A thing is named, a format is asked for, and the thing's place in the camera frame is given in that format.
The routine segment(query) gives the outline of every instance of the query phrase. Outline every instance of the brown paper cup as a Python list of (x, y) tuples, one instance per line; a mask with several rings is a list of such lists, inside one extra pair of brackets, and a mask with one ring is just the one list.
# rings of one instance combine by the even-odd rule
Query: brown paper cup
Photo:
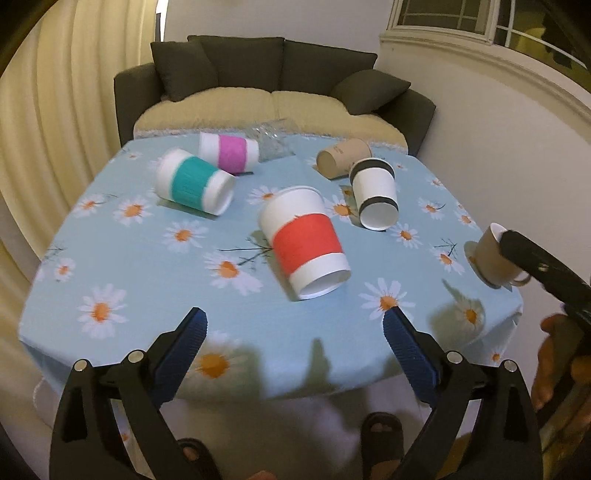
[(501, 287), (511, 284), (521, 287), (531, 280), (531, 275), (528, 275), (523, 280), (516, 280), (523, 273), (523, 270), (501, 255), (499, 240), (504, 232), (506, 232), (506, 228), (498, 223), (489, 225), (476, 246), (474, 254), (476, 268), (484, 279), (492, 285)]
[(371, 148), (366, 142), (352, 138), (321, 150), (316, 157), (316, 168), (327, 179), (335, 179), (347, 175), (354, 162), (371, 156)]

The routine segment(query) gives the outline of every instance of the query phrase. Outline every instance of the tan mug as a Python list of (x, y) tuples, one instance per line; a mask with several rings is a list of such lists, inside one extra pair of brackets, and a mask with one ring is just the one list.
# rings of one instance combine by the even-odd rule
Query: tan mug
[(517, 280), (523, 270), (501, 255), (499, 241), (501, 235), (506, 231), (507, 229), (498, 223), (489, 225), (476, 246), (474, 253), (476, 268), (482, 277), (492, 285), (501, 287), (511, 284), (522, 287), (531, 280), (531, 275), (527, 275), (523, 280)]

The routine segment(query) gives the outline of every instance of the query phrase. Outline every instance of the sandal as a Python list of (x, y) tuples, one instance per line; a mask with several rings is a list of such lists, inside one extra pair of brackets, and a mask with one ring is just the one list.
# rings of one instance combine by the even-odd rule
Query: sandal
[(370, 480), (372, 468), (382, 462), (401, 460), (404, 436), (400, 420), (391, 413), (370, 413), (361, 427), (363, 480)]
[(177, 440), (177, 443), (189, 462), (201, 474), (203, 480), (222, 480), (222, 475), (217, 469), (216, 462), (203, 442), (197, 439), (186, 438)]

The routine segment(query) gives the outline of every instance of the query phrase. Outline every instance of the blue gripper pad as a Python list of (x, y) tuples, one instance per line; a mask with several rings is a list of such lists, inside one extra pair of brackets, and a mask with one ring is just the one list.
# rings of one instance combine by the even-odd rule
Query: blue gripper pad
[(384, 314), (383, 326), (384, 336), (402, 366), (414, 394), (420, 401), (435, 408), (438, 396), (436, 388), (441, 372), (431, 363), (417, 337), (422, 335), (428, 337), (435, 344), (436, 353), (438, 353), (437, 349), (441, 354), (443, 351), (430, 335), (417, 332), (399, 307), (393, 307)]
[(156, 408), (160, 408), (163, 403), (174, 398), (201, 348), (207, 336), (205, 312), (197, 308), (191, 309), (179, 329), (181, 329), (179, 336), (153, 374), (154, 385), (150, 391), (150, 398)]

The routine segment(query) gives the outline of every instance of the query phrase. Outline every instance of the sofa cushion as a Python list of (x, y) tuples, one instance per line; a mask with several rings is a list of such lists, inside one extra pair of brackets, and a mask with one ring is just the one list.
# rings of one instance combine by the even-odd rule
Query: sofa cushion
[(402, 133), (377, 115), (350, 115), (336, 98), (302, 92), (271, 94), (278, 118), (291, 118), (302, 133), (360, 138), (398, 145), (406, 152)]
[(373, 68), (377, 58), (375, 53), (286, 40), (281, 90), (330, 95), (352, 73)]
[(363, 115), (386, 105), (409, 87), (410, 82), (379, 70), (360, 70), (339, 82), (330, 96), (343, 102), (351, 115)]
[(152, 42), (154, 66), (166, 95), (178, 102), (208, 88), (217, 87), (217, 73), (199, 43)]
[(271, 94), (254, 88), (218, 87), (181, 102), (160, 102), (135, 123), (135, 133), (151, 130), (244, 128), (275, 119)]
[(217, 69), (220, 87), (279, 89), (283, 42), (281, 37), (238, 38), (189, 35), (198, 41)]

